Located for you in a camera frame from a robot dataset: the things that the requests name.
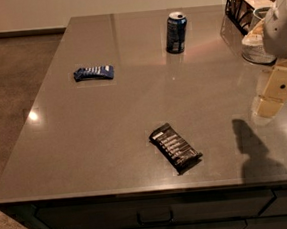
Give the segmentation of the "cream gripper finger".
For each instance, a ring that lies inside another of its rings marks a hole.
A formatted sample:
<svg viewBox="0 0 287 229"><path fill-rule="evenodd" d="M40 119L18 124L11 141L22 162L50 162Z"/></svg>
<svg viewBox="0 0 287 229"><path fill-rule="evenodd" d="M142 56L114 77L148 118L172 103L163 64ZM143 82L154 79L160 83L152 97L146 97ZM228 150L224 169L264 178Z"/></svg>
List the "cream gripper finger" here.
<svg viewBox="0 0 287 229"><path fill-rule="evenodd" d="M283 102L273 99L266 99L262 96L256 98L254 110L255 113L264 118L276 116L283 107Z"/></svg>

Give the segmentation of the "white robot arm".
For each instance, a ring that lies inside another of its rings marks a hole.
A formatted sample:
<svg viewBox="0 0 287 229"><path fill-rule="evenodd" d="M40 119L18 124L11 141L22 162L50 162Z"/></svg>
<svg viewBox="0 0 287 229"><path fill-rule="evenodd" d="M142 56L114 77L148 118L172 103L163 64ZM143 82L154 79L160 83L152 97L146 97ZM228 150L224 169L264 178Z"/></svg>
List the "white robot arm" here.
<svg viewBox="0 0 287 229"><path fill-rule="evenodd" d="M263 43L276 58L265 88L258 96L256 114L270 118L287 102L287 0L276 0L265 16Z"/></svg>

